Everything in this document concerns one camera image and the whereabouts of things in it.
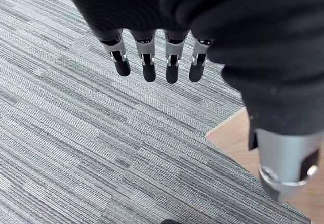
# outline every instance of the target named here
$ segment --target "floor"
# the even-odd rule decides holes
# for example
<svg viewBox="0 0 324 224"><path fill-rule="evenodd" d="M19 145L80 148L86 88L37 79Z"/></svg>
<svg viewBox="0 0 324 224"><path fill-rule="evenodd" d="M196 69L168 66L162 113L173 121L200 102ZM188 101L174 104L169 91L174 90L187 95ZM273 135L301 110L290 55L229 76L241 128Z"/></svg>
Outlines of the floor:
<svg viewBox="0 0 324 224"><path fill-rule="evenodd" d="M238 110L239 93L208 63L189 81L147 83L135 43L120 77L71 0L0 0L0 223L292 224L259 182L204 135Z"/></svg>

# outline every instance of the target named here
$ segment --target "black rubber tip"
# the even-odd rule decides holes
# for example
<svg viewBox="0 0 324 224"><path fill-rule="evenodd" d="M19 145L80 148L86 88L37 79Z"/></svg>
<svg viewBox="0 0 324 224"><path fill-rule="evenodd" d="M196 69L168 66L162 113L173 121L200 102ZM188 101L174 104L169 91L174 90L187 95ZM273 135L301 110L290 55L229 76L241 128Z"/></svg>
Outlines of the black rubber tip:
<svg viewBox="0 0 324 224"><path fill-rule="evenodd" d="M156 78L155 65L146 64L143 65L143 76L147 82L154 82Z"/></svg>
<svg viewBox="0 0 324 224"><path fill-rule="evenodd" d="M180 223L175 222L174 220L167 219L167 220L162 221L161 224L180 224Z"/></svg>
<svg viewBox="0 0 324 224"><path fill-rule="evenodd" d="M127 59L125 61L115 62L115 66L119 75L128 76L129 74L131 74L131 67Z"/></svg>
<svg viewBox="0 0 324 224"><path fill-rule="evenodd" d="M197 64L196 66L191 64L190 72L189 72L189 79L192 82L198 82L203 76L204 66L201 64Z"/></svg>
<svg viewBox="0 0 324 224"><path fill-rule="evenodd" d="M167 66L166 78L168 83L174 84L177 82L178 71L179 67L174 64L171 64L171 66Z"/></svg>

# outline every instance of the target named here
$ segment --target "robotic finger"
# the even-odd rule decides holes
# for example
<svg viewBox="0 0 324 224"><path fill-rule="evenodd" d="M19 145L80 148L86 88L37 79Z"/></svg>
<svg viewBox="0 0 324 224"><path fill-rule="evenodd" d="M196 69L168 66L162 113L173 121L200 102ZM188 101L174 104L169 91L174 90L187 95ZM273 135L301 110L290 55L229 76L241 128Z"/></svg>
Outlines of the robotic finger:
<svg viewBox="0 0 324 224"><path fill-rule="evenodd" d="M170 31L165 30L166 39L166 79L170 84L178 80L179 60L181 59L183 46L189 31Z"/></svg>
<svg viewBox="0 0 324 224"><path fill-rule="evenodd" d="M133 31L131 33L135 39L138 55L143 65L143 76L147 82L153 82L156 78L155 72L155 36L156 30L150 31Z"/></svg>
<svg viewBox="0 0 324 224"><path fill-rule="evenodd" d="M120 76L128 76L131 73L131 68L126 56L122 30L112 30L109 35L101 39L101 43L115 63L118 74Z"/></svg>

